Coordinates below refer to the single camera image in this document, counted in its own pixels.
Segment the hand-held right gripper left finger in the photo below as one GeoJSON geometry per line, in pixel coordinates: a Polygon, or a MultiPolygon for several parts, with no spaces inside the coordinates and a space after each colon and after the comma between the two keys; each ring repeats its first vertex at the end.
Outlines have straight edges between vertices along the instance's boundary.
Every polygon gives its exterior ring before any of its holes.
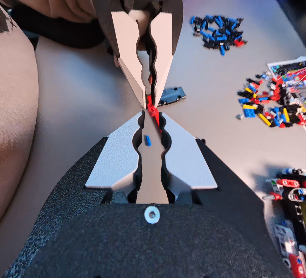
{"type": "Polygon", "coordinates": [[[141,111],[113,131],[85,183],[86,188],[122,192],[128,197],[142,182],[142,143],[145,112],[141,111]]]}

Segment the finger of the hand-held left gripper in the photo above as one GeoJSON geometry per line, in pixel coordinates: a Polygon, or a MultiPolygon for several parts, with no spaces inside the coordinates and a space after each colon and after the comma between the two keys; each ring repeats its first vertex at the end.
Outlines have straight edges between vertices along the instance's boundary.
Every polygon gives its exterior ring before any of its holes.
{"type": "Polygon", "coordinates": [[[119,49],[118,63],[126,76],[137,100],[146,109],[146,87],[142,80],[143,64],[138,56],[141,37],[139,20],[146,22],[145,11],[113,11],[113,26],[119,49]]]}
{"type": "Polygon", "coordinates": [[[172,14],[160,12],[149,25],[151,100],[156,108],[162,96],[173,60],[172,14]]]}

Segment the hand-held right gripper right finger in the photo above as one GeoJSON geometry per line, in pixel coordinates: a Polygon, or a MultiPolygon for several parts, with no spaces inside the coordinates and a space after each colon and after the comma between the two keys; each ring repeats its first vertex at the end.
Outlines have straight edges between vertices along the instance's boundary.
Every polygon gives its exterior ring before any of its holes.
{"type": "Polygon", "coordinates": [[[164,112],[159,113],[162,131],[161,181],[170,196],[216,189],[217,183],[200,150],[197,139],[164,112]]]}

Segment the black lego panel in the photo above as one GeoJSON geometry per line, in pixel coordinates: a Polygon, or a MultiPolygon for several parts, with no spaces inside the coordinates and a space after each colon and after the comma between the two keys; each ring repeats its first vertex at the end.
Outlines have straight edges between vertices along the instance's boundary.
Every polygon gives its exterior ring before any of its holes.
{"type": "Polygon", "coordinates": [[[182,99],[186,98],[186,94],[183,91],[182,87],[174,87],[164,89],[158,107],[176,103],[182,99]]]}

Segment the long red lego beam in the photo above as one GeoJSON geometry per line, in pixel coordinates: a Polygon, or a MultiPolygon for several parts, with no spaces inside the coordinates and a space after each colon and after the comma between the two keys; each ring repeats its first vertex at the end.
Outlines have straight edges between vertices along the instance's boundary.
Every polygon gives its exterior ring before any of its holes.
{"type": "MultiPolygon", "coordinates": [[[[153,104],[153,103],[152,103],[152,99],[151,99],[151,95],[148,95],[148,96],[147,96],[147,104],[148,104],[148,103],[153,104]]],[[[161,133],[162,130],[160,129],[159,111],[158,111],[157,108],[155,108],[155,116],[152,117],[152,118],[155,120],[155,123],[156,123],[156,125],[157,125],[157,127],[158,127],[158,129],[159,129],[159,131],[160,131],[160,133],[161,133]]]]}

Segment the pile of mixed lego pieces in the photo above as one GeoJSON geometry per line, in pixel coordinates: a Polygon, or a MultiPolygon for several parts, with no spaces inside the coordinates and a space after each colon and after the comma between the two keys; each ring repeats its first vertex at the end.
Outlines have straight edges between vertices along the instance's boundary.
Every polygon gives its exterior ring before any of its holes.
{"type": "Polygon", "coordinates": [[[306,126],[306,108],[301,104],[280,105],[279,83],[271,72],[257,74],[254,79],[247,78],[244,89],[237,92],[238,102],[244,118],[260,119],[266,126],[290,128],[294,125],[306,126]]]}

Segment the partly built lego car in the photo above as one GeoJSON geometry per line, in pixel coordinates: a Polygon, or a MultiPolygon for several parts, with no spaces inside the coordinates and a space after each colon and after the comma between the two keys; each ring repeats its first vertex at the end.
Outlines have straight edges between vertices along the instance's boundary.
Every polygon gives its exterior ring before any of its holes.
{"type": "Polygon", "coordinates": [[[277,245],[283,263],[296,278],[306,277],[306,171],[283,169],[274,178],[263,200],[280,203],[285,219],[274,225],[277,245]]]}

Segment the pile of black blue pins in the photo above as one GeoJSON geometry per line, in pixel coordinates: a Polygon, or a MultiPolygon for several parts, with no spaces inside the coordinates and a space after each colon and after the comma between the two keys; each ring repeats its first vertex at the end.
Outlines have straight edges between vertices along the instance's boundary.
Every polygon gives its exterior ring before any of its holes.
{"type": "Polygon", "coordinates": [[[221,15],[192,16],[190,24],[194,27],[193,36],[202,37],[203,47],[218,50],[224,56],[231,47],[243,47],[248,41],[239,30],[244,18],[232,18],[221,15]]]}

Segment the colourful sticker sheet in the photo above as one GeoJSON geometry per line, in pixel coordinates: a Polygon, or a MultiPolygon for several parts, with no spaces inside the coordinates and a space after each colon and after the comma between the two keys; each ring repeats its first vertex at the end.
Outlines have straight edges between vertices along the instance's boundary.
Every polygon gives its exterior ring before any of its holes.
{"type": "Polygon", "coordinates": [[[278,104],[288,106],[301,104],[306,105],[306,57],[271,62],[267,64],[272,76],[278,81],[280,99],[278,104]]]}

